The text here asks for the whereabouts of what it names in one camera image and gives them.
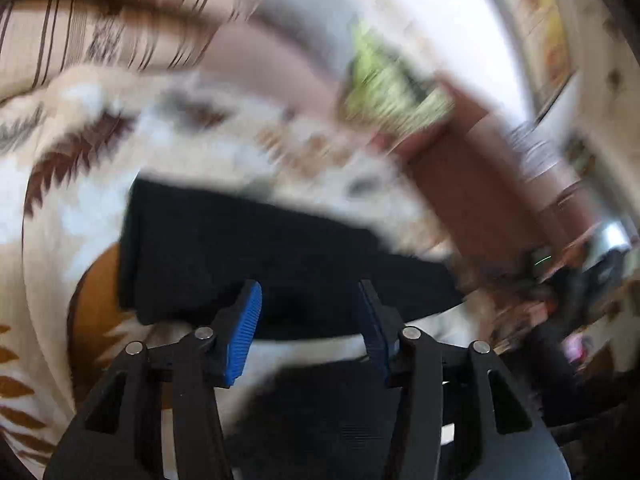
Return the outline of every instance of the green cloth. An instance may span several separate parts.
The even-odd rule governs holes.
[[[407,63],[365,25],[354,29],[356,55],[341,114],[347,121],[405,136],[445,117],[453,99],[437,82],[418,82]]]

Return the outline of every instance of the green object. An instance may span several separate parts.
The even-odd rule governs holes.
[[[419,82],[407,63],[363,24],[354,29],[354,46],[351,87],[342,102],[345,120],[405,136],[452,110],[453,99],[444,88]]]

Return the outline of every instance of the floral blanket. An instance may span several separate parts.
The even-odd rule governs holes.
[[[117,306],[118,237],[135,177],[268,189],[270,203],[365,226],[395,252],[443,257],[437,218],[368,140],[198,73],[79,66],[0,108],[0,430],[34,475],[128,342],[165,344],[188,330],[142,326]],[[354,198],[348,190],[362,182],[370,191]],[[417,323],[451,343],[476,335],[464,304]],[[359,336],[254,343],[244,376],[219,395],[225,431],[278,368],[363,352]]]

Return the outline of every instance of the silver metal object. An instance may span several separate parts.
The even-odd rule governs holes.
[[[209,339],[211,336],[213,336],[213,330],[210,326],[200,326],[196,329],[194,335],[197,339]]]
[[[488,354],[491,351],[489,343],[485,341],[474,341],[473,347],[479,354]]]
[[[140,341],[132,341],[126,346],[125,352],[129,355],[136,355],[142,352],[144,347]]]
[[[407,339],[418,339],[420,337],[420,330],[415,326],[407,326],[402,329],[402,335]]]

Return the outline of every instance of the gray fabric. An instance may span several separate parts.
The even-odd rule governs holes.
[[[351,0],[258,0],[254,16],[299,44],[338,79],[347,76],[358,21]]]

